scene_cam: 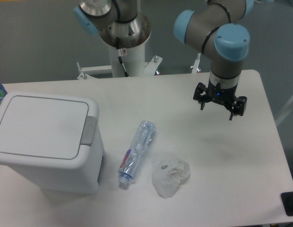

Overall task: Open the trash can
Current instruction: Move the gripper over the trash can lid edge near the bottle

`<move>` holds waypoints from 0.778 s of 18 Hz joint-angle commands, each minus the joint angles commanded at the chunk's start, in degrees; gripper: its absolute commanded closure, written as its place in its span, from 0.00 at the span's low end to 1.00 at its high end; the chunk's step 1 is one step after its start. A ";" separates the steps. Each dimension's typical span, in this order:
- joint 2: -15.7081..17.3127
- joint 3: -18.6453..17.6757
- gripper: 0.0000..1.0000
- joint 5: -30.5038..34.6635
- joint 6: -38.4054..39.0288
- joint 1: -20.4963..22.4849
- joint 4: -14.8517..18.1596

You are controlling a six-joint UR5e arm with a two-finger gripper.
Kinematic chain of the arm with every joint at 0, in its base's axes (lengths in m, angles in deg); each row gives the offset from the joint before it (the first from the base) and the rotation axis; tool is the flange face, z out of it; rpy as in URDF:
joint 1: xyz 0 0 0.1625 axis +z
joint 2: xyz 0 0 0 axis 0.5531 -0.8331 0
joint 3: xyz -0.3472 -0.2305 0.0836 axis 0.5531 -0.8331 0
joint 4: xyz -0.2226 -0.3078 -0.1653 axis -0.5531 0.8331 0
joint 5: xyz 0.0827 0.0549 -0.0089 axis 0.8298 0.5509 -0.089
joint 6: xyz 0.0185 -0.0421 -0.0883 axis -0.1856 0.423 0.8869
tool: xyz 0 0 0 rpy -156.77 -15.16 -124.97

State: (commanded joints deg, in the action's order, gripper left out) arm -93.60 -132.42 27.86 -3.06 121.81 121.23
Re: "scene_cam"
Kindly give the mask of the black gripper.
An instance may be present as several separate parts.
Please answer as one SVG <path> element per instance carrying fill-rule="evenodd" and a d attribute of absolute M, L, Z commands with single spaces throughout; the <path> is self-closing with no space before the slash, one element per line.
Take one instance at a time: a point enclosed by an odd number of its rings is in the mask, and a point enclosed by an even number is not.
<path fill-rule="evenodd" d="M 247 97 L 236 96 L 239 78 L 222 79 L 209 78 L 208 85 L 199 82 L 193 99 L 200 104 L 203 110 L 206 103 L 213 102 L 224 106 L 231 114 L 229 120 L 234 116 L 242 116 L 246 109 Z"/>

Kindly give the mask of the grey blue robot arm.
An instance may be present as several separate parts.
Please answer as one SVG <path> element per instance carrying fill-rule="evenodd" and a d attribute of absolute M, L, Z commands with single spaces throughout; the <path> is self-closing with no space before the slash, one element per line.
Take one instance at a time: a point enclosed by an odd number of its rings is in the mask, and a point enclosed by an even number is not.
<path fill-rule="evenodd" d="M 250 34 L 239 25 L 252 9 L 251 0 L 209 0 L 202 13 L 185 10 L 174 22 L 174 36 L 211 60 L 207 85 L 198 83 L 193 98 L 202 107 L 213 102 L 231 116 L 242 116 L 247 98 L 235 95 Z M 82 0 L 74 7 L 78 23 L 89 34 L 99 34 L 110 47 L 115 77 L 144 76 L 145 55 L 137 52 L 151 35 L 148 19 L 136 0 Z"/>

